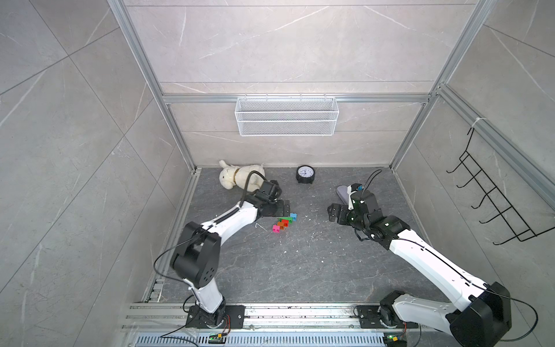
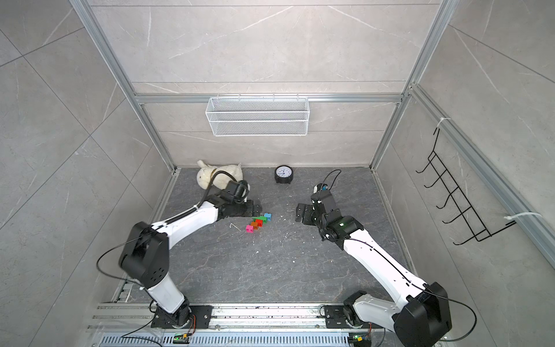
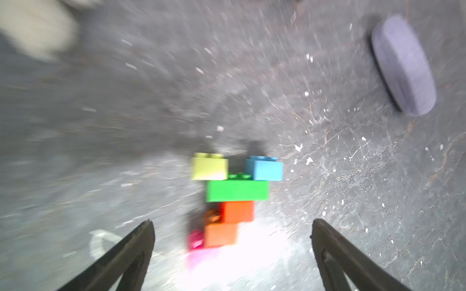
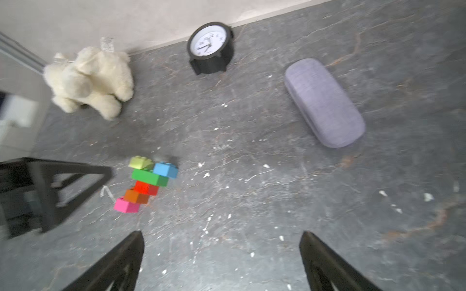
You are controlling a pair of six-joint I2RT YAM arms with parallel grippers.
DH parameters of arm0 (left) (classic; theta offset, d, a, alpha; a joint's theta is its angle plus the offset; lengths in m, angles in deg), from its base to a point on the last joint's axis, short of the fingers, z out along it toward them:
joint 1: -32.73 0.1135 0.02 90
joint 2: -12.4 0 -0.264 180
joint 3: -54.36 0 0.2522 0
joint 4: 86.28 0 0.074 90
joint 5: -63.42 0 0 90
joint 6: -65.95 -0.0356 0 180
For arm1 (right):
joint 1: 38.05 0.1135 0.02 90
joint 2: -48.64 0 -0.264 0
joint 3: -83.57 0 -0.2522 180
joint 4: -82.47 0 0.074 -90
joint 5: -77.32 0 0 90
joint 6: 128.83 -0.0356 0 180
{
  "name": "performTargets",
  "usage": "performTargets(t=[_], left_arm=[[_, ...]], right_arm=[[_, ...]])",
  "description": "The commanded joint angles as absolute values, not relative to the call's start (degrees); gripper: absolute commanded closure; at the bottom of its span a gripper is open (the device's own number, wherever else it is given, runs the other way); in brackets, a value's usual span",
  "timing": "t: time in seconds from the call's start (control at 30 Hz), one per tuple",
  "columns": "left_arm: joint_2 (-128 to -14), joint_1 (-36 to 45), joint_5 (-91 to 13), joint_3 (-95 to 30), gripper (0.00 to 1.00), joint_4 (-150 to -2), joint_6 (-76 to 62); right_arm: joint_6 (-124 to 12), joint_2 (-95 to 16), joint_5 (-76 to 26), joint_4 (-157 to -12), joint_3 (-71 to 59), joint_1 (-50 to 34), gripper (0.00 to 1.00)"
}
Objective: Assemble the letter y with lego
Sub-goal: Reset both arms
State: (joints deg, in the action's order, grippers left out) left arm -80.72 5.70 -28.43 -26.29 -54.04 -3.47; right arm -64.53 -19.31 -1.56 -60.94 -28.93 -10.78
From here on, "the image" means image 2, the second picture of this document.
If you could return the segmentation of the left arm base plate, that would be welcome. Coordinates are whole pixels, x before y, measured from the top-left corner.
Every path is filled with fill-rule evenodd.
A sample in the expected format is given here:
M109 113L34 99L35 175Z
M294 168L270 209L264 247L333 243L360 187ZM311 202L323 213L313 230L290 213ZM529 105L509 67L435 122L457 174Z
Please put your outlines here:
M162 308L157 308L151 328L162 329L208 329L212 317L213 306L192 305L180 307L175 313L169 314Z

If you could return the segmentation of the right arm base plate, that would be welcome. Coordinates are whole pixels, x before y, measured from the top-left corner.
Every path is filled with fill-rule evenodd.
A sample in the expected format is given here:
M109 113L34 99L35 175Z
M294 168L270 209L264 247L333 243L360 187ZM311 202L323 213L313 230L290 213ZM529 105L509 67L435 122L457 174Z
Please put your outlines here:
M351 323L344 312L342 304L324 304L319 308L319 315L325 320L327 329L370 329L369 322Z

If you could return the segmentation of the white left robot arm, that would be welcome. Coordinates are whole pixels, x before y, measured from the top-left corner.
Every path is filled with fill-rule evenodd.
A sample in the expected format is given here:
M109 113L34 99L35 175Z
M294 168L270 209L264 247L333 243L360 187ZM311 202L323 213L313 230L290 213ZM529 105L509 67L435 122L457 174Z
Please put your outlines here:
M250 186L226 171L209 180L200 201L184 212L154 224L135 224L122 248L119 267L157 304L156 315L175 328L192 319L189 301L170 277L170 251L199 229L230 217L254 217L260 206L248 198Z

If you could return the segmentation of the long green lego brick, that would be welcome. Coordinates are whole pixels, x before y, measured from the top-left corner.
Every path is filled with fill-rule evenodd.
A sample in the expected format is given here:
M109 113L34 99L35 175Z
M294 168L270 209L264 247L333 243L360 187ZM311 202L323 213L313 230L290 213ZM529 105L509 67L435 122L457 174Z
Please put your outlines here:
M252 217L254 220L260 220L263 223L267 223L267 217L265 216L257 216L257 217Z

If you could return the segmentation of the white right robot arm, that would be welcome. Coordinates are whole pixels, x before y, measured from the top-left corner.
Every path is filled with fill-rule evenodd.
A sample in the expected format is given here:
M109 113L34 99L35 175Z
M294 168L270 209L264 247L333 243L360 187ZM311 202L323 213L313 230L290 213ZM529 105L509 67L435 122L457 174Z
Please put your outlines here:
M437 282L426 283L404 268L371 237L354 217L338 208L327 210L321 200L298 204L296 221L317 227L321 238L331 241L361 263L378 280L390 300L357 291L343 302L346 325L378 325L394 332L404 346L434 346L452 329L446 290Z

